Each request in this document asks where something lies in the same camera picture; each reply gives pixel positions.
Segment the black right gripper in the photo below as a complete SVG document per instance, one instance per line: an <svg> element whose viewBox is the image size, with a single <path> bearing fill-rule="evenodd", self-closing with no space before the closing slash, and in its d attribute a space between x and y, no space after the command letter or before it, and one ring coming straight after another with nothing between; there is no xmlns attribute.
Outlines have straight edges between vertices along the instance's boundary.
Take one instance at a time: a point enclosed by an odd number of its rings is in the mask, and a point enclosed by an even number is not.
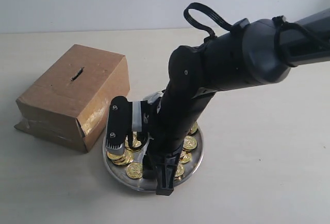
<svg viewBox="0 0 330 224"><path fill-rule="evenodd" d="M144 178L156 179L157 189L173 189L185 136L206 108L206 94L197 85L169 81L149 115L150 141L144 156Z"/></svg>

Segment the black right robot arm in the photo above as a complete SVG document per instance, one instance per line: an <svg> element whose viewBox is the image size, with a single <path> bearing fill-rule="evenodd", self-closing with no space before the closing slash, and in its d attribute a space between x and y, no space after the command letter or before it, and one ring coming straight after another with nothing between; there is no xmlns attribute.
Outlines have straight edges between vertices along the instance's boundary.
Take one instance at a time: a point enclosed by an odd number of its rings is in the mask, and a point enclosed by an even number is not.
<svg viewBox="0 0 330 224"><path fill-rule="evenodd" d="M148 114L144 177L157 181L157 194L173 192L184 138L215 93L278 83L294 67L328 60L329 10L296 22L243 19L199 46L179 46L169 59L169 83Z"/></svg>

